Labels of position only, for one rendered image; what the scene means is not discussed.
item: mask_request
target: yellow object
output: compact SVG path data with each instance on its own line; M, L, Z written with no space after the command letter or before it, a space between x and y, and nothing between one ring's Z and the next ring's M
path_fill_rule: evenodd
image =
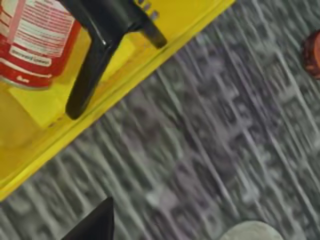
M64 73L47 91L0 83L0 200L7 197L84 129L223 12L234 0L150 0L168 39L157 50L139 33L128 35L111 61L88 110L77 120L65 105L90 39L82 31Z

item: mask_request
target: black object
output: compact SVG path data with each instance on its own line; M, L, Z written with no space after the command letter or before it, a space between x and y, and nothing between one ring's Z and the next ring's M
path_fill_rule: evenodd
M59 0L87 29L92 43L71 91L66 113L75 120L86 110L123 37L141 31L156 48L167 44L149 16L133 0Z
M114 201L108 198L62 240L113 240Z

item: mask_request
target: red object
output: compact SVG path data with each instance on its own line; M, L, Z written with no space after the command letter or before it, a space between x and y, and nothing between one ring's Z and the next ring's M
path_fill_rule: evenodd
M305 70L320 80L320 30L311 34L303 44L303 64Z
M47 89L62 74L81 25L57 0L0 1L0 79Z

